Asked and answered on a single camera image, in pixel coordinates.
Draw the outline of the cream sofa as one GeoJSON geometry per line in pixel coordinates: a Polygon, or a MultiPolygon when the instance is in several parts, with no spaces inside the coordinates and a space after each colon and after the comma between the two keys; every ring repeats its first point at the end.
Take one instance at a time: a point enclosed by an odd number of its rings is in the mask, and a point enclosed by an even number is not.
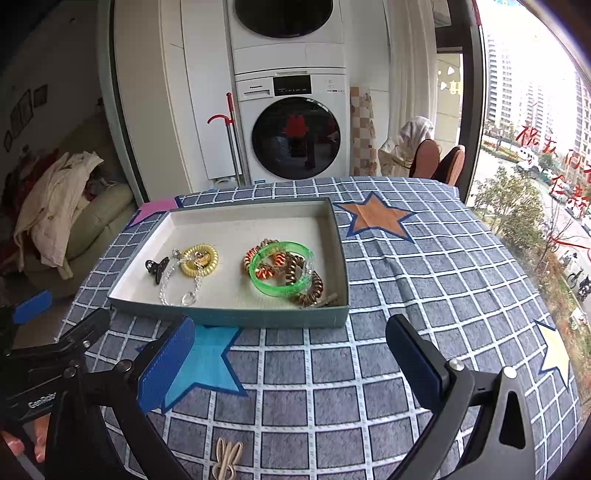
{"type": "Polygon", "coordinates": [[[21,195],[23,202],[35,183],[62,155],[96,153],[103,162],[90,174],[78,204],[79,214],[72,226],[66,260],[73,277],[64,280],[55,268],[40,262],[40,254],[29,236],[24,237],[25,267],[28,280],[62,298],[75,293],[99,257],[131,219],[136,204],[111,138],[106,115],[97,113],[84,120],[50,153],[38,157],[25,178],[29,185],[21,195]]]}

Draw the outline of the brown chair far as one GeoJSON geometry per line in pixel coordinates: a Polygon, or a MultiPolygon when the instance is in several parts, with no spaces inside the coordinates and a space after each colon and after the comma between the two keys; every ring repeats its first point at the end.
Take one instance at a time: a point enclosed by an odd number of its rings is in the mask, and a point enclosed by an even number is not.
{"type": "Polygon", "coordinates": [[[464,168],[464,162],[465,147],[458,145],[452,148],[440,161],[432,179],[450,186],[455,186],[464,168]]]}

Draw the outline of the white washing machine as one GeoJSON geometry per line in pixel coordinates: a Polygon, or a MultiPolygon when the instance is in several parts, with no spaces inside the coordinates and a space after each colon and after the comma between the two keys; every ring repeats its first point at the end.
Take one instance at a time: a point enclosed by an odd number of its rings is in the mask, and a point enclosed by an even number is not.
{"type": "Polygon", "coordinates": [[[263,70],[235,78],[252,183],[349,174],[349,83],[342,67],[263,70]]]}

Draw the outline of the brown chair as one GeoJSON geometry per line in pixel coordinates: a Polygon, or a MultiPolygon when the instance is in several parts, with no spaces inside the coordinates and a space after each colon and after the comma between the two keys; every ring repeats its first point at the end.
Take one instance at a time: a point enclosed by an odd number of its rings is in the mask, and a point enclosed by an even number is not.
{"type": "Polygon", "coordinates": [[[440,161],[432,179],[450,186],[455,186],[464,168],[464,162],[465,147],[458,145],[452,148],[440,161]]]}
{"type": "Polygon", "coordinates": [[[440,149],[436,141],[424,140],[415,152],[409,176],[431,179],[440,163],[440,149]]]}

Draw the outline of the white dryer on top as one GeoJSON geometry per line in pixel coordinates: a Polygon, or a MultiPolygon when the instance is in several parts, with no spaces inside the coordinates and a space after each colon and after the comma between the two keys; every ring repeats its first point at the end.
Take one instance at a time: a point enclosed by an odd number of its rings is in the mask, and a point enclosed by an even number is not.
{"type": "Polygon", "coordinates": [[[338,1],[230,1],[228,28],[233,70],[238,75],[346,66],[338,1]]]}

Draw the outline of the green translucent bangle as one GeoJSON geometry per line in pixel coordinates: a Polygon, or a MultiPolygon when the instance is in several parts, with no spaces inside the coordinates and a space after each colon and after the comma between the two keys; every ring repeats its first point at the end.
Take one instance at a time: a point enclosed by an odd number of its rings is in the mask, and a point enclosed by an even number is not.
{"type": "Polygon", "coordinates": [[[263,295],[314,303],[322,278],[315,271],[315,253],[293,241],[263,240],[243,258],[245,272],[263,295]]]}

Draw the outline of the white cloth on chair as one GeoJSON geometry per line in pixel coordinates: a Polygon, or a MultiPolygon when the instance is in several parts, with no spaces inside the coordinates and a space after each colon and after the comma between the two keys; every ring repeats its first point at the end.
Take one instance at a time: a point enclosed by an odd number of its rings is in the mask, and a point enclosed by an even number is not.
{"type": "Polygon", "coordinates": [[[435,134],[434,123],[423,116],[409,120],[398,133],[379,149],[378,158],[383,176],[409,176],[419,145],[435,134]]]}

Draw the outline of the brown chair near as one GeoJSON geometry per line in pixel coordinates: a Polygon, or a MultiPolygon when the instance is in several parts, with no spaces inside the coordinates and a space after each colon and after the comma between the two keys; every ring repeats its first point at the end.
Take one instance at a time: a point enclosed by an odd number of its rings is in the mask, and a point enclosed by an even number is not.
{"type": "Polygon", "coordinates": [[[409,176],[431,179],[440,163],[440,149],[436,141],[424,140],[415,152],[409,176]]]}

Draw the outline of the teal jewelry tray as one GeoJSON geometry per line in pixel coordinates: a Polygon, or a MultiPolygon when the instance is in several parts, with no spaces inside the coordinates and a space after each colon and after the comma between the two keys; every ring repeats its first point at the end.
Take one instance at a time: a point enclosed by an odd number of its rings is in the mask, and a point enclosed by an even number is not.
{"type": "Polygon", "coordinates": [[[139,243],[108,295],[117,310],[136,316],[197,324],[252,328],[339,328],[349,314],[349,286],[335,209],[327,198],[283,198],[199,205],[166,213],[139,243]],[[293,241],[315,253],[315,271],[334,303],[307,308],[288,298],[263,295],[242,264],[243,255],[263,239],[293,241]],[[160,261],[174,250],[209,244],[219,255],[214,272],[202,281],[197,300],[181,305],[193,279],[175,271],[156,285],[146,260],[160,261]]]}

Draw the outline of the red handled mop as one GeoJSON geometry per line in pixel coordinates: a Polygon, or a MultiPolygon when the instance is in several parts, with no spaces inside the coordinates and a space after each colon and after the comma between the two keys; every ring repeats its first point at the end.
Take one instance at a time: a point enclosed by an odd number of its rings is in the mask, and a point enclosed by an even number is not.
{"type": "Polygon", "coordinates": [[[238,186],[245,185],[245,177],[242,172],[242,160],[240,159],[240,153],[238,149],[238,139],[236,138],[235,128],[235,105],[233,104],[233,96],[231,92],[225,94],[226,104],[228,105],[228,113],[226,114],[214,114],[207,119],[207,124],[211,124],[215,120],[221,120],[226,130],[226,137],[228,137],[228,148],[230,153],[230,159],[233,169],[233,175],[235,175],[235,182],[238,186]]]}

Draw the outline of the checkered hanging towel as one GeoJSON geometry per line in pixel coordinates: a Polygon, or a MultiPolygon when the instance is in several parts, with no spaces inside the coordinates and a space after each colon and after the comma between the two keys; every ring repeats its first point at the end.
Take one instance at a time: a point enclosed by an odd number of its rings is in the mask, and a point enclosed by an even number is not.
{"type": "Polygon", "coordinates": [[[351,172],[353,176],[376,176],[379,171],[374,106],[370,89],[349,90],[351,100],[351,172]]]}

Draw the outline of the beige jacket on sofa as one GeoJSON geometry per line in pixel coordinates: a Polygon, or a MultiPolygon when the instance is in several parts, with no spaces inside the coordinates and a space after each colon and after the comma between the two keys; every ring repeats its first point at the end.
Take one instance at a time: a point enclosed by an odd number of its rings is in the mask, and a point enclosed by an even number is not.
{"type": "Polygon", "coordinates": [[[25,267],[24,237],[29,236],[42,264],[55,268],[64,280],[73,277],[66,260],[70,232],[86,182],[102,162],[94,152],[66,153],[35,183],[23,202],[13,233],[20,270],[25,267]]]}

